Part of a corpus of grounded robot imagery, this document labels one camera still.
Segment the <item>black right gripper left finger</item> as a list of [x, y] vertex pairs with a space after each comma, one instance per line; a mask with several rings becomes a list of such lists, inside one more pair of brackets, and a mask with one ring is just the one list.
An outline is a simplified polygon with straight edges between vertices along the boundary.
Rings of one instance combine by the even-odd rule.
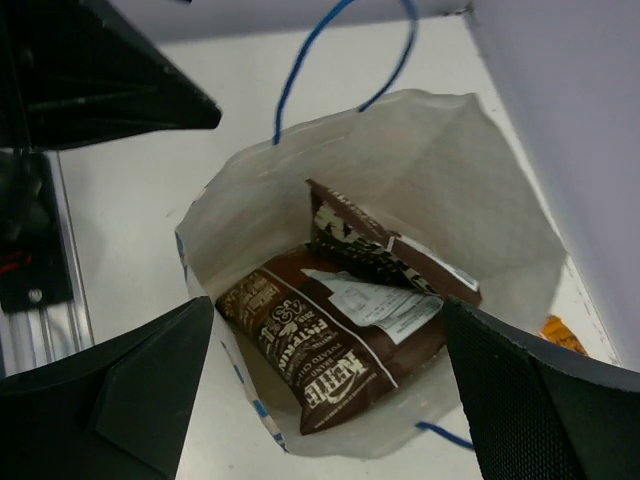
[[192, 299], [1, 382], [4, 479], [173, 479], [214, 309]]

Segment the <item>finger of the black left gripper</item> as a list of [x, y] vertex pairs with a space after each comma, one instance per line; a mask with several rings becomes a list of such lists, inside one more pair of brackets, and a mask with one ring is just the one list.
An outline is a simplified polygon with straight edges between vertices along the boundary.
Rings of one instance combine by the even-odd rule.
[[2, 147], [67, 150], [221, 117], [110, 2], [2, 2]]

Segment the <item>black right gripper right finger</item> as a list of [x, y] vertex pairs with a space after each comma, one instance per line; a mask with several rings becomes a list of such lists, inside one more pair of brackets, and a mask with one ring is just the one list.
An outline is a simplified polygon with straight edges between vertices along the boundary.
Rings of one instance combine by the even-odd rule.
[[447, 349], [486, 479], [636, 479], [639, 375], [450, 297]]

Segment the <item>blue checkered paper bag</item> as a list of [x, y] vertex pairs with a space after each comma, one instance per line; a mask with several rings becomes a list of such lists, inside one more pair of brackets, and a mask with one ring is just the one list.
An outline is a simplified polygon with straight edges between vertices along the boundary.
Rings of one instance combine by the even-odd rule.
[[185, 280], [285, 452], [380, 458], [459, 402], [445, 303], [537, 333], [567, 254], [475, 94], [285, 108], [178, 225]]

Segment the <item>brown chocolate snack bag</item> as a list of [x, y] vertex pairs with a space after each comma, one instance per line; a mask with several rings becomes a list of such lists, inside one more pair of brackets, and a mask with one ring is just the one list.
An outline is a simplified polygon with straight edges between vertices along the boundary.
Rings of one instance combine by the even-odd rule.
[[312, 179], [309, 247], [354, 276], [480, 305], [479, 283], [424, 245], [385, 229], [339, 192]]

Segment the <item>orange chips bag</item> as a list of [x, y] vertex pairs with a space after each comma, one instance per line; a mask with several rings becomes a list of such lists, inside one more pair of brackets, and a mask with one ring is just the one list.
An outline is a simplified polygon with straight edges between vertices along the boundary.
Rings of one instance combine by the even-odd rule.
[[582, 343], [576, 335], [563, 323], [560, 317], [549, 315], [538, 337], [567, 350], [587, 356]]

